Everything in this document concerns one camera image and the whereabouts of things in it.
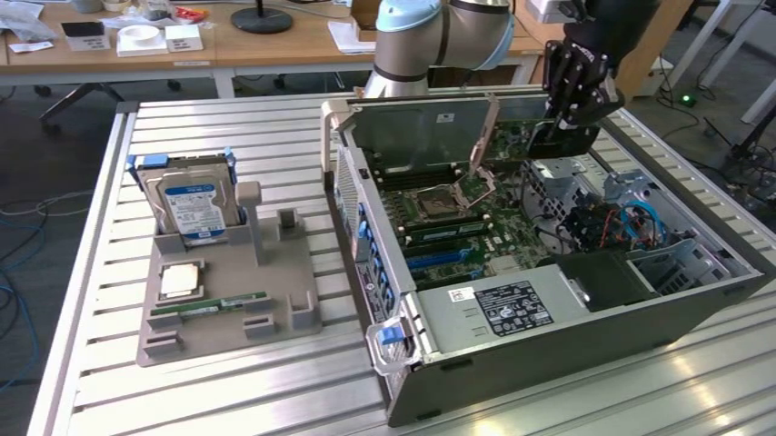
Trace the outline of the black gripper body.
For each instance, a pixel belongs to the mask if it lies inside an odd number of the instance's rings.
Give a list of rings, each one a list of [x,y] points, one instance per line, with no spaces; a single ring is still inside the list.
[[[606,55],[606,68],[617,74],[660,5],[655,0],[562,1],[559,11],[571,19],[562,27],[563,42]]]

